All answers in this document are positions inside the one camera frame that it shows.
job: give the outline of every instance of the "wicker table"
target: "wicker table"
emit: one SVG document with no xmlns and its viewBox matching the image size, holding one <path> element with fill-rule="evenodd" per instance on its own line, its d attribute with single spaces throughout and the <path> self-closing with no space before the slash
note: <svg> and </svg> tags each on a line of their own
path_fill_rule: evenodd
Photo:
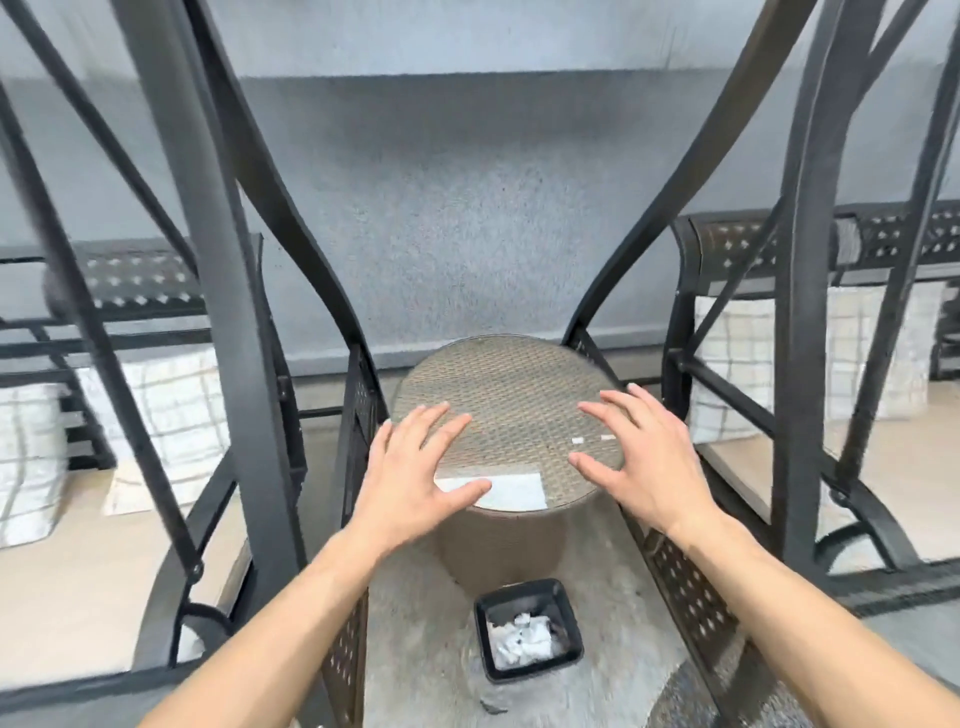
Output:
<svg viewBox="0 0 960 728">
<path fill-rule="evenodd" d="M 570 349 L 510 335 L 443 347 L 400 383 L 395 421 L 418 404 L 444 400 L 451 414 L 473 415 L 441 461 L 438 478 L 532 474 L 542 485 L 544 509 L 474 506 L 438 529 L 440 558 L 468 594 L 541 578 L 556 568 L 566 511 L 596 490 L 570 467 L 567 454 L 576 449 L 611 467 L 622 464 L 620 447 L 607 430 L 576 408 L 578 401 L 596 400 L 601 389 L 611 387 L 602 371 Z"/>
</svg>

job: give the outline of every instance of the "small white paper scrap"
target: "small white paper scrap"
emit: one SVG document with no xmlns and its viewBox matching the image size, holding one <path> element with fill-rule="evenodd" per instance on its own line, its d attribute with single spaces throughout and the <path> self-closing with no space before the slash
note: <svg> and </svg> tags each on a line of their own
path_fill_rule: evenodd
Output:
<svg viewBox="0 0 960 728">
<path fill-rule="evenodd" d="M 492 488 L 477 501 L 480 508 L 512 513 L 546 510 L 546 493 L 539 473 L 438 477 L 436 482 L 442 491 L 449 493 L 477 478 L 486 478 L 492 483 Z"/>
</svg>

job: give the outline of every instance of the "baseboard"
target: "baseboard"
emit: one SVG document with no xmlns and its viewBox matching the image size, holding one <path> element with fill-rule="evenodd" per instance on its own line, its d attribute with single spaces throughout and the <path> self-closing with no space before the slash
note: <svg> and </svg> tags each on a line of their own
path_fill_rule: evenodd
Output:
<svg viewBox="0 0 960 728">
<path fill-rule="evenodd" d="M 530 333 L 540 339 L 560 343 L 564 338 L 562 331 Z M 638 327 L 598 327 L 590 330 L 597 346 L 604 351 L 632 349 L 662 344 L 666 338 L 666 327 L 650 324 Z M 412 344 L 373 347 L 373 361 L 378 370 L 406 369 L 415 366 L 428 354 L 455 341 L 419 341 Z M 293 376 L 337 375 L 347 370 L 348 352 L 346 347 L 320 352 L 305 352 L 287 356 L 290 373 Z"/>
</svg>

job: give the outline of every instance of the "square black container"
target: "square black container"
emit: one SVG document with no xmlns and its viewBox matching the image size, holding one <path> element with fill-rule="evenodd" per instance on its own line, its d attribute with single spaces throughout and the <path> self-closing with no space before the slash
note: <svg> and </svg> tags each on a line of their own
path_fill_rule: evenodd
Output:
<svg viewBox="0 0 960 728">
<path fill-rule="evenodd" d="M 524 612 L 531 617 L 547 615 L 556 630 L 557 637 L 564 647 L 563 654 L 549 660 L 512 669 L 497 669 L 493 663 L 490 646 L 489 621 L 494 626 L 513 621 Z M 577 618 L 566 596 L 566 589 L 557 579 L 537 579 L 511 584 L 495 592 L 478 596 L 473 603 L 473 617 L 476 621 L 477 638 L 480 640 L 480 653 L 487 679 L 496 685 L 513 683 L 529 677 L 542 675 L 561 667 L 573 665 L 584 656 L 584 641 L 580 636 Z"/>
</svg>

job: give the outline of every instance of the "white checkered cushion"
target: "white checkered cushion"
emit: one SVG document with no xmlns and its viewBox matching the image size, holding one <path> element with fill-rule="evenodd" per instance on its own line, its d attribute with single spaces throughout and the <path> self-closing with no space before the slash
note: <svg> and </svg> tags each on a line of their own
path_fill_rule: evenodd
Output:
<svg viewBox="0 0 960 728">
<path fill-rule="evenodd" d="M 177 503 L 194 502 L 229 446 L 213 349 L 127 363 L 123 370 Z M 104 512 L 151 510 L 153 500 L 100 377 L 94 369 L 77 374 L 117 458 Z"/>
<path fill-rule="evenodd" d="M 876 329 L 884 286 L 830 288 L 827 320 L 827 420 L 847 420 Z M 877 412 L 879 419 L 906 418 L 926 409 L 926 390 L 942 282 L 914 285 Z M 714 298 L 698 296 L 697 326 Z M 774 301 L 731 301 L 710 329 L 698 354 L 718 375 L 773 411 Z M 694 443 L 752 437 L 757 430 L 699 382 L 690 392 L 687 417 Z"/>
<path fill-rule="evenodd" d="M 50 535 L 66 480 L 60 389 L 0 389 L 0 548 Z"/>
</svg>

